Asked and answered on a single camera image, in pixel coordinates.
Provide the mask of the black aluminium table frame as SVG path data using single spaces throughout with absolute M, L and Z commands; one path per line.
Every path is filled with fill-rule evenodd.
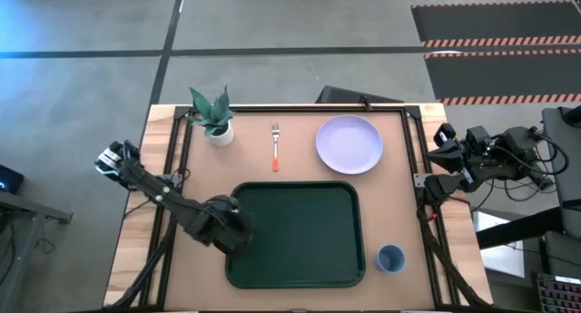
M 420 107 L 413 119 L 405 107 Z M 379 271 L 367 262 L 363 280 L 344 289 L 237 289 L 224 274 L 224 256 L 178 232 L 172 255 L 159 264 L 149 298 L 134 302 L 138 311 L 379 311 L 432 310 L 413 192 L 413 174 L 424 168 L 420 154 L 435 146 L 432 136 L 446 120 L 439 103 L 377 104 L 367 112 L 360 104 L 278 104 L 235 107 L 235 136 L 225 147 L 212 146 L 199 126 L 173 119 L 177 104 L 149 111 L 141 141 L 141 158 L 153 172 L 172 171 L 184 163 L 191 174 L 186 196 L 203 200 L 232 191 L 244 181 L 324 181 L 337 173 L 318 157 L 315 137 L 320 126 L 340 113 L 363 115 L 381 132 L 384 153 L 369 172 L 350 177 L 361 198 L 363 243 L 367 256 L 382 245 L 404 249 L 407 264 L 399 274 Z M 279 170 L 272 170 L 272 124 L 280 126 Z

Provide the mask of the black diagonal strut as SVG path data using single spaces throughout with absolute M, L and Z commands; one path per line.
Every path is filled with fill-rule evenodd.
M 549 231 L 564 231 L 562 213 L 558 207 L 478 231 L 476 236 L 479 248 L 489 249 L 520 240 L 538 238 Z

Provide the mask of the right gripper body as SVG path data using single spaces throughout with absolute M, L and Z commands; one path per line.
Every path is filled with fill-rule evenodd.
M 461 152 L 461 169 L 465 178 L 493 178 L 494 169 L 489 165 L 492 137 L 483 126 L 468 128 L 464 139 L 457 140 Z

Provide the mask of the white rectangular panel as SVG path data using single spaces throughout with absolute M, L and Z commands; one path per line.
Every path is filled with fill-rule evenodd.
M 476 231 L 508 223 L 508 220 L 481 211 L 477 211 L 473 218 Z M 523 279 L 525 277 L 523 249 L 523 241 L 519 240 L 493 248 L 482 249 L 480 254 L 487 269 Z

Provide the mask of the green leafy plant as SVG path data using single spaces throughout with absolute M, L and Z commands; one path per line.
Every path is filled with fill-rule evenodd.
M 198 112 L 198 115 L 193 114 L 189 117 L 190 122 L 204 127 L 204 135 L 207 137 L 225 134 L 229 128 L 229 121 L 233 117 L 228 86 L 224 86 L 222 94 L 213 103 L 192 87 L 190 87 L 190 93 L 192 104 Z

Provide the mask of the black flat object behind table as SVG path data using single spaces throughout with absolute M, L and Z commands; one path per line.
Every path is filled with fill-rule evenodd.
M 325 85 L 315 103 L 403 103 L 401 100 Z

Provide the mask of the black orange-striped floor mat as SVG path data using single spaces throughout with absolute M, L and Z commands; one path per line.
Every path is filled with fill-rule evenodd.
M 581 13 L 564 0 L 413 5 L 425 47 L 581 44 Z
M 581 49 L 426 54 L 446 106 L 581 102 Z

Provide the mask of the black backlit keyboard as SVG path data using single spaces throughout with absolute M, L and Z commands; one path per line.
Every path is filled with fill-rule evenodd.
M 537 274 L 542 313 L 581 313 L 581 279 Z

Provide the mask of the white plant pot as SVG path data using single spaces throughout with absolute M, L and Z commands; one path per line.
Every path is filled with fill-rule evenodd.
M 220 135 L 208 136 L 211 145 L 216 147 L 223 147 L 230 144 L 234 139 L 234 130 L 231 121 L 228 121 L 227 130 Z

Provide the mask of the orange-handled metal fork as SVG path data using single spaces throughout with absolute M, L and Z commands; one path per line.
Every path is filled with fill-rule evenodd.
M 273 139 L 273 159 L 272 159 L 272 170 L 277 172 L 279 170 L 279 157 L 278 157 L 278 147 L 279 147 L 279 137 L 280 137 L 280 126 L 277 121 L 274 121 L 271 129 L 272 139 Z

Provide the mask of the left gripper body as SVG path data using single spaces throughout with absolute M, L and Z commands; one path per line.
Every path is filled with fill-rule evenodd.
M 253 225 L 251 217 L 230 196 L 209 198 L 198 209 L 194 238 L 204 246 L 213 245 L 230 256 L 239 256 L 248 247 Z

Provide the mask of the lilac plastic plate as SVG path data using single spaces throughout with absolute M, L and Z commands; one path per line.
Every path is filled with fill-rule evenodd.
M 315 146 L 320 159 L 332 170 L 348 175 L 374 168 L 383 154 L 378 129 L 357 115 L 344 114 L 328 119 L 319 128 Z

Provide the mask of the blue ribbed cup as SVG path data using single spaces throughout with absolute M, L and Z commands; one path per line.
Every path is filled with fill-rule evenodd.
M 375 257 L 375 266 L 380 271 L 400 273 L 406 266 L 405 254 L 396 245 L 385 245 L 379 249 Z

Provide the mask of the dark green plastic tray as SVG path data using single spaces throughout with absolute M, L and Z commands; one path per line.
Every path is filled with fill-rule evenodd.
M 347 182 L 245 182 L 232 196 L 253 225 L 245 251 L 225 262 L 234 287 L 350 288 L 363 279 L 359 195 Z

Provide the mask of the black device with blue light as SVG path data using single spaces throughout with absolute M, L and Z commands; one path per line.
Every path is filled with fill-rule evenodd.
M 17 194 L 24 182 L 24 175 L 0 164 L 0 191 Z

